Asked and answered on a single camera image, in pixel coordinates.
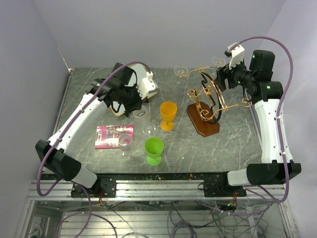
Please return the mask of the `clear small wine glass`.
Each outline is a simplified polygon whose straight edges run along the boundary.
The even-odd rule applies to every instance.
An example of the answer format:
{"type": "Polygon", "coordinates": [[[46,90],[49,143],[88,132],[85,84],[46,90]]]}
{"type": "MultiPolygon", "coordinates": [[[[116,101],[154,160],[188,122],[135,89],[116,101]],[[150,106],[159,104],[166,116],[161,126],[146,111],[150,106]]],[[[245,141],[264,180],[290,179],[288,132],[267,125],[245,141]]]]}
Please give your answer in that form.
{"type": "Polygon", "coordinates": [[[213,68],[212,68],[212,73],[211,73],[211,77],[213,79],[217,78],[217,69],[220,67],[223,67],[226,65],[226,61],[223,58],[220,57],[213,57],[212,58],[212,64],[213,64],[213,68]]]}

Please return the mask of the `clear front wine glass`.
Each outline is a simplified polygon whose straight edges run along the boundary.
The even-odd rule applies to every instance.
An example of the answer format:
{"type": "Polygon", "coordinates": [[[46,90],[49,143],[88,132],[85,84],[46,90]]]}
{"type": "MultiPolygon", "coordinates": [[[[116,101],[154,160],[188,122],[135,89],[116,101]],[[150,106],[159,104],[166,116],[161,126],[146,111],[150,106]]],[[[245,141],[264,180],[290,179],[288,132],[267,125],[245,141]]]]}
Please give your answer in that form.
{"type": "Polygon", "coordinates": [[[128,133],[121,134],[118,139],[118,146],[122,152],[123,158],[127,161],[132,161],[133,160],[132,150],[134,146],[133,137],[128,133]]]}

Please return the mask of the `clear tall wine glass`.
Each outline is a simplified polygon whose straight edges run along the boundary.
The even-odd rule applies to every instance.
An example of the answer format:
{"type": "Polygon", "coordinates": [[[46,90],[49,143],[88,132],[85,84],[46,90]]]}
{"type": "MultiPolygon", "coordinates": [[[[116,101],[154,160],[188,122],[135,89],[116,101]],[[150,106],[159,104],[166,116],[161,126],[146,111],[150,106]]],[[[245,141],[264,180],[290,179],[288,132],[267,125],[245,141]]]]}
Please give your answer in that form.
{"type": "Polygon", "coordinates": [[[189,69],[183,65],[177,65],[174,67],[173,72],[178,78],[176,84],[180,84],[184,79],[188,78],[189,69]]]}

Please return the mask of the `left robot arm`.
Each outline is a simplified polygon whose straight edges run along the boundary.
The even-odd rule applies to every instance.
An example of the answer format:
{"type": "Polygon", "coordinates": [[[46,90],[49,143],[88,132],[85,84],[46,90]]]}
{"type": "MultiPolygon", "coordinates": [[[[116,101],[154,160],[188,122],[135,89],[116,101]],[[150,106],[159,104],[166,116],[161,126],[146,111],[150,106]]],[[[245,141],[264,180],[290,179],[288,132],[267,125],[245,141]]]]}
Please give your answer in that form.
{"type": "Polygon", "coordinates": [[[97,95],[103,91],[104,86],[111,79],[113,79],[116,74],[118,74],[125,68],[135,64],[141,64],[145,72],[151,74],[150,68],[145,63],[140,61],[133,61],[131,63],[120,66],[115,71],[113,71],[106,79],[104,79],[99,84],[99,86],[97,86],[97,90],[95,91],[95,93],[83,98],[76,111],[74,111],[74,113],[69,117],[66,123],[61,127],[61,129],[57,131],[56,134],[54,134],[48,140],[48,142],[45,143],[44,147],[48,148],[48,151],[42,150],[39,155],[41,164],[37,174],[38,193],[41,192],[40,181],[43,168],[48,168],[48,159],[50,157],[52,158],[54,155],[57,156],[57,154],[60,152],[59,150],[57,150],[56,153],[53,153],[53,150],[56,149],[59,145],[62,149],[66,150],[67,146],[70,145],[72,139],[78,139],[81,136],[86,126],[92,123],[106,109],[106,104],[97,99],[97,95]]]}

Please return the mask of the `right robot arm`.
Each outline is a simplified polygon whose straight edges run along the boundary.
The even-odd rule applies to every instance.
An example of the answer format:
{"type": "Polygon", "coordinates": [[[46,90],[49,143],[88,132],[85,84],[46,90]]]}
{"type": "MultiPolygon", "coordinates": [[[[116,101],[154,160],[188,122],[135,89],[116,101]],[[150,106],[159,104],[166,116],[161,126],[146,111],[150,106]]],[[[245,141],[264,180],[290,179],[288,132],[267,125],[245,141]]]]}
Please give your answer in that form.
{"type": "Polygon", "coordinates": [[[217,69],[216,84],[221,91],[242,86],[250,95],[260,124],[262,162],[228,172],[227,179],[218,184],[218,190],[222,195],[230,196],[236,186],[285,184],[302,168],[301,164],[294,163],[287,145],[281,103],[283,86],[271,79],[275,55],[270,51],[255,50],[250,66],[246,67],[243,49],[236,47],[225,54],[231,60],[217,69]]]}

